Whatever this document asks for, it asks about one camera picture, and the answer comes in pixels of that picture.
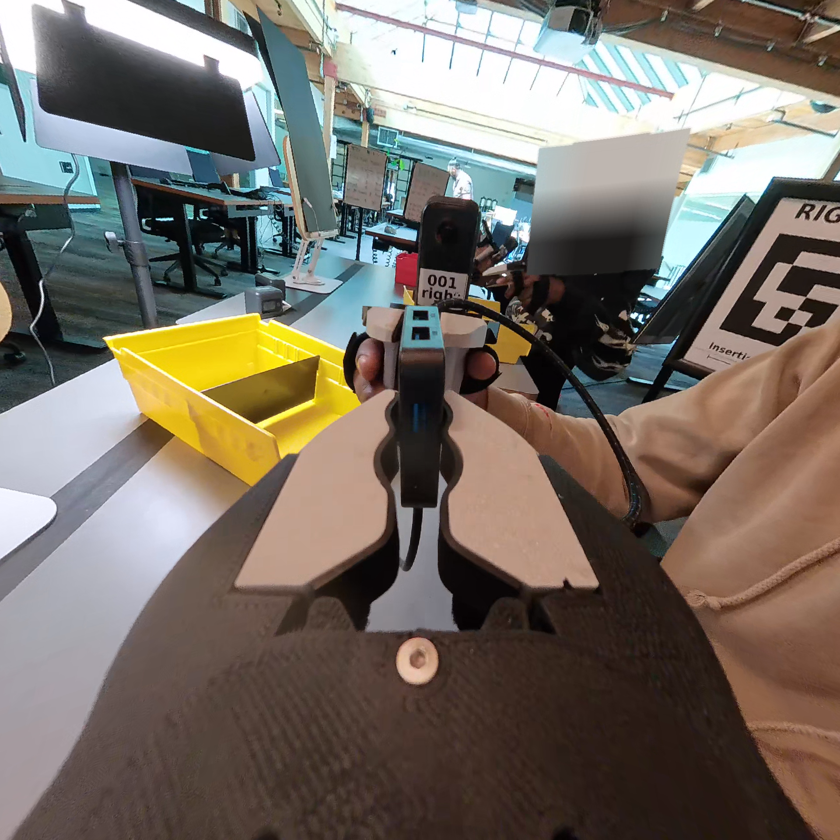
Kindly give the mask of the person's right forearm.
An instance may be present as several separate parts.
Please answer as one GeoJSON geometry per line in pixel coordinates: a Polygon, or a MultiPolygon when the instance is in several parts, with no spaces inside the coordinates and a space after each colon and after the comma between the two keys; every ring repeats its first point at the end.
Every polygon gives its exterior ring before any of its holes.
{"type": "Polygon", "coordinates": [[[703,514],[761,539],[837,536],[839,330],[810,329],[687,390],[608,416],[653,522],[703,514]]]}

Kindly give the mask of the person's right hand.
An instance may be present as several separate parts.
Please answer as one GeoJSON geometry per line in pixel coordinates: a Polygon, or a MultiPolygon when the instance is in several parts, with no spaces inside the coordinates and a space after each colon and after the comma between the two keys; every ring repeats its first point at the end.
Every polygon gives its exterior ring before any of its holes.
{"type": "MultiPolygon", "coordinates": [[[[384,391],[384,344],[374,339],[365,339],[357,349],[353,370],[353,391],[360,403],[378,396],[384,391]]],[[[488,350],[471,350],[465,361],[465,376],[462,385],[493,382],[497,374],[497,359],[488,350]]]]}

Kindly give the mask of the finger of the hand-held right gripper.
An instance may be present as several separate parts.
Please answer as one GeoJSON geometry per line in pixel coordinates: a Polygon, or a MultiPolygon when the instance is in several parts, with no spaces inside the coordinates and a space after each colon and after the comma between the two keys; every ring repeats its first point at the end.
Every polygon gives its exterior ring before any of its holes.
{"type": "Polygon", "coordinates": [[[487,322],[483,318],[458,313],[445,314],[445,348],[473,350],[485,346],[487,322]]]}
{"type": "Polygon", "coordinates": [[[364,336],[382,344],[399,344],[403,308],[363,308],[364,336]]]}

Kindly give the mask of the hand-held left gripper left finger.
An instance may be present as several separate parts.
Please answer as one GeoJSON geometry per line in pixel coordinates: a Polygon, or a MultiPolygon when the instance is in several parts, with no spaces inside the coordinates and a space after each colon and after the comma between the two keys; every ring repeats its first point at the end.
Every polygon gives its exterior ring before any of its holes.
{"type": "Polygon", "coordinates": [[[385,543],[395,517],[382,448],[395,398],[384,390],[301,450],[238,573],[239,590],[315,592],[385,543]]]}

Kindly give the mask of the whiteboard with writing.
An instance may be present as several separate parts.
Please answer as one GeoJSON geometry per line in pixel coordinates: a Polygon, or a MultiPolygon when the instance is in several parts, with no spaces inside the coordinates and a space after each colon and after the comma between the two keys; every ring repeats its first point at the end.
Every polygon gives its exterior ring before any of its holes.
{"type": "Polygon", "coordinates": [[[388,160],[387,153],[381,150],[349,144],[345,161],[344,204],[380,212],[388,160]]]}
{"type": "Polygon", "coordinates": [[[417,226],[421,221],[427,203],[436,196],[445,196],[449,181],[446,170],[432,165],[416,162],[408,184],[406,199],[402,210],[402,223],[405,226],[417,226]]]}

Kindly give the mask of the small grey device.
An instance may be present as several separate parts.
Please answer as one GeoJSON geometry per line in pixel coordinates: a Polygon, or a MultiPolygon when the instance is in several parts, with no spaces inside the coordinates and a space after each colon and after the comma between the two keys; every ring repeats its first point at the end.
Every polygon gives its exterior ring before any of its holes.
{"type": "Polygon", "coordinates": [[[245,289],[244,303],[247,314],[256,313],[264,320],[279,317],[290,308],[286,282],[279,275],[258,272],[255,285],[245,289]]]}

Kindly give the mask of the black hub adapter with cable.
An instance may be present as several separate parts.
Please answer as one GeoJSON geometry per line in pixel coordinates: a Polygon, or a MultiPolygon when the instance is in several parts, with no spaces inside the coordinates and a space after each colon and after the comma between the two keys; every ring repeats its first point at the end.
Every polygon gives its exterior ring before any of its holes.
{"type": "MultiPolygon", "coordinates": [[[[585,386],[551,349],[528,333],[522,325],[475,302],[451,301],[445,308],[459,308],[468,315],[487,317],[524,338],[552,367],[564,373],[602,430],[623,474],[628,495],[628,510],[623,518],[635,534],[645,532],[648,524],[649,495],[629,457],[609,428],[605,415],[595,404],[585,386]]],[[[423,509],[438,504],[440,474],[445,431],[446,358],[439,327],[425,329],[418,341],[408,339],[409,327],[419,316],[406,312],[408,324],[402,327],[405,345],[399,348],[396,368],[396,440],[401,473],[402,506],[413,510],[412,530],[406,556],[400,568],[409,571],[417,556],[423,509]]]]}

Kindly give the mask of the white tablet stand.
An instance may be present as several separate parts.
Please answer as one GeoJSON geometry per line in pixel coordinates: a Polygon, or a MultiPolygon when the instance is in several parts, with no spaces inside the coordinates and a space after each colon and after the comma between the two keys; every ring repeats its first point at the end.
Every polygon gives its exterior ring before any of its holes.
{"type": "Polygon", "coordinates": [[[1,561],[45,531],[56,515],[49,497],[1,488],[1,561]]]}

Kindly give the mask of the yellow storage bin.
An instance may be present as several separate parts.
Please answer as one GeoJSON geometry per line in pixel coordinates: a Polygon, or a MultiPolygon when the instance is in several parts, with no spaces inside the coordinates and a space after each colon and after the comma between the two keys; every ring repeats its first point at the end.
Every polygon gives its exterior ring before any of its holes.
{"type": "Polygon", "coordinates": [[[140,412],[252,486],[357,407],[341,350],[257,314],[108,336],[140,412]],[[251,423],[203,391],[320,356],[314,399],[251,423]]]}

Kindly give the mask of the black office chair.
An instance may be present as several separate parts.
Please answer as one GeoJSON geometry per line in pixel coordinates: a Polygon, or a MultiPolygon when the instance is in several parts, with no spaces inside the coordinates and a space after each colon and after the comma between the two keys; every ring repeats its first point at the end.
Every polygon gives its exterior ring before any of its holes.
{"type": "Polygon", "coordinates": [[[197,285],[196,270],[201,269],[209,274],[214,281],[215,287],[221,287],[222,277],[228,274],[226,268],[214,268],[205,257],[202,256],[205,245],[221,244],[224,240],[223,229],[206,219],[201,218],[157,218],[144,219],[142,230],[149,235],[164,238],[168,242],[175,243],[177,252],[150,258],[150,263],[161,263],[171,259],[171,264],[164,270],[163,278],[154,280],[158,287],[173,287],[172,272],[179,269],[182,273],[182,287],[185,291],[197,293],[210,298],[222,298],[221,291],[210,291],[202,289],[197,285]]]}

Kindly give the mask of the black bin divider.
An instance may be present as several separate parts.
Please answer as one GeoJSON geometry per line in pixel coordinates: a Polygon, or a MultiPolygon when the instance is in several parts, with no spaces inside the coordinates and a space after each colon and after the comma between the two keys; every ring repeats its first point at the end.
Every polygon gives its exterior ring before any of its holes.
{"type": "Polygon", "coordinates": [[[320,365],[315,355],[218,385],[203,394],[252,424],[314,399],[320,365]]]}

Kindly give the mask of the wooden framed panel with stand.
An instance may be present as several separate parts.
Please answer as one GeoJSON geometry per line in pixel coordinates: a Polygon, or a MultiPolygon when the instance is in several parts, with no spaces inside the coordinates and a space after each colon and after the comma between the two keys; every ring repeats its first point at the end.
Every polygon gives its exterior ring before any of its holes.
{"type": "Polygon", "coordinates": [[[325,239],[339,232],[322,126],[302,53],[263,11],[259,10],[258,15],[260,49],[287,126],[282,158],[301,236],[294,266],[284,282],[287,288],[325,296],[335,291],[341,281],[317,272],[325,239]]]}

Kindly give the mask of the person's torso in beige hoodie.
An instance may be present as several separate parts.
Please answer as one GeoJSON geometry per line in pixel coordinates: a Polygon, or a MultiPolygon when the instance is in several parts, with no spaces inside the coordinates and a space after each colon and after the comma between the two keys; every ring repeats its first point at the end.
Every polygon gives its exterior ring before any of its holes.
{"type": "Polygon", "coordinates": [[[697,501],[664,567],[700,620],[767,764],[838,838],[838,449],[782,433],[734,467],[668,441],[697,501]]]}

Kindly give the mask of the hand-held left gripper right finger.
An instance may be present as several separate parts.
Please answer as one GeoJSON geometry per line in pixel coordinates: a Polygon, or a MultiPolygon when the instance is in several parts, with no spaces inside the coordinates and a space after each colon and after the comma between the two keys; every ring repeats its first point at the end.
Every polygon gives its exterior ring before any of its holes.
{"type": "Polygon", "coordinates": [[[440,525],[448,545],[518,593],[595,591],[595,572],[536,451],[462,395],[444,398],[440,525]]]}

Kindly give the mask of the black display board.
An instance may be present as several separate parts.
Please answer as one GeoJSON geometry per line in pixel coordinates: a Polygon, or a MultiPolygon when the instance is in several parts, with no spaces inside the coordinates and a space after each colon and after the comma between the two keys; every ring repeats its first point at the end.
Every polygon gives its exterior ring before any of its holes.
{"type": "Polygon", "coordinates": [[[636,346],[672,344],[686,329],[726,264],[755,202],[744,194],[718,226],[676,284],[657,305],[636,337],[636,346]]]}

